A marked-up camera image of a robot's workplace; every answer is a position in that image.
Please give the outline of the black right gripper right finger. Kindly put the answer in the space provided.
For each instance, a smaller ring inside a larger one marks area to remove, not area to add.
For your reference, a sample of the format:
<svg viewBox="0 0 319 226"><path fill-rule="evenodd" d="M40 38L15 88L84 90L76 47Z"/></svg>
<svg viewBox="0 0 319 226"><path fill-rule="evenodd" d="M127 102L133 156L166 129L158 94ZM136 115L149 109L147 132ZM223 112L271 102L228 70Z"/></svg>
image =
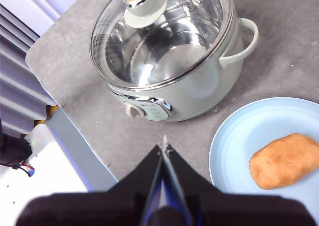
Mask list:
<svg viewBox="0 0 319 226"><path fill-rule="evenodd" d="M163 138L165 226L314 226L303 204L278 196L226 194Z"/></svg>

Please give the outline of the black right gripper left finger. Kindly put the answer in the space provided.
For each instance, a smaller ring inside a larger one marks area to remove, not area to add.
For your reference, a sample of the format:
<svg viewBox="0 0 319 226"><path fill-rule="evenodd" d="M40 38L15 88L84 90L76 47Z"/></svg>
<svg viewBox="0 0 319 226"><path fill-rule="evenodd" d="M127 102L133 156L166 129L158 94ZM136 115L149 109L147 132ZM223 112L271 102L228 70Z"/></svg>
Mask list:
<svg viewBox="0 0 319 226"><path fill-rule="evenodd" d="M30 201L18 226L140 226L160 204L158 145L107 191L59 193Z"/></svg>

